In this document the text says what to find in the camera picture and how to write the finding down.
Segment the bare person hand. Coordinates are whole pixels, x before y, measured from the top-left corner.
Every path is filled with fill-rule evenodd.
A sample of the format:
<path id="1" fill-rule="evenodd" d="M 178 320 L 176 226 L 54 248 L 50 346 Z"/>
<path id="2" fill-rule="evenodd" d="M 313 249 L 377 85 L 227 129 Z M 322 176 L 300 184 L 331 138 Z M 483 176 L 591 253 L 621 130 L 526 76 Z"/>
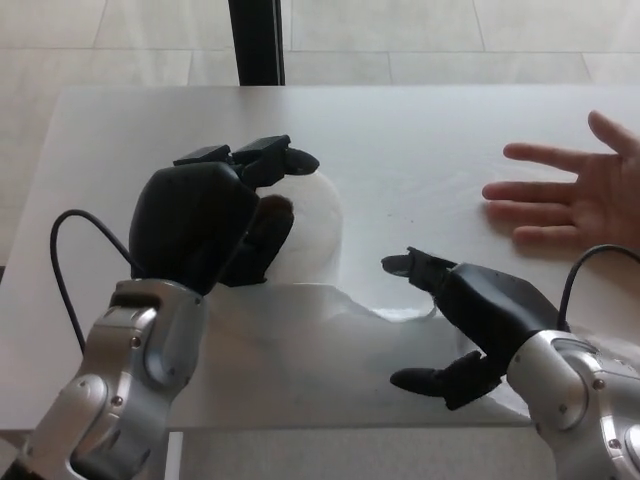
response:
<path id="1" fill-rule="evenodd" d="M 574 174 L 573 182 L 499 181 L 481 192 L 489 221 L 511 229 L 521 249 L 639 247 L 639 136 L 598 111 L 587 123 L 608 153 L 510 143 L 509 160 Z"/>

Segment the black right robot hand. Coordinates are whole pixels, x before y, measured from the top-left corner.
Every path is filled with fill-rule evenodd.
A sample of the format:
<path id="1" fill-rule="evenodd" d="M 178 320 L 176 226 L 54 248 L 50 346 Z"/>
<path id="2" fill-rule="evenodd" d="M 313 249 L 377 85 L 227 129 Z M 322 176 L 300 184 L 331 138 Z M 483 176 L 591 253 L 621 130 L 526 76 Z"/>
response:
<path id="1" fill-rule="evenodd" d="M 530 337 L 544 330 L 569 330 L 536 287 L 507 273 L 455 263 L 413 247 L 383 258 L 381 264 L 387 273 L 429 293 L 445 319 L 477 346 L 445 368 L 404 368 L 390 377 L 397 388 L 442 398 L 450 410 L 497 388 Z"/>

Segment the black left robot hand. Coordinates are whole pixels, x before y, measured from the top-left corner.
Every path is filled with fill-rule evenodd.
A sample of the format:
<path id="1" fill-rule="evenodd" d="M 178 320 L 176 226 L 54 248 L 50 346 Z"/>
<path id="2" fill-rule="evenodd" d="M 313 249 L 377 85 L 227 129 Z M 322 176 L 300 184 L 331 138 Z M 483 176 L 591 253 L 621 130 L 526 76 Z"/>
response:
<path id="1" fill-rule="evenodd" d="M 181 284 L 201 295 L 262 284 L 294 225 L 292 201 L 259 196 L 320 162 L 291 147 L 287 135 L 258 138 L 233 150 L 199 148 L 157 170 L 143 187 L 129 229 L 134 279 Z"/>

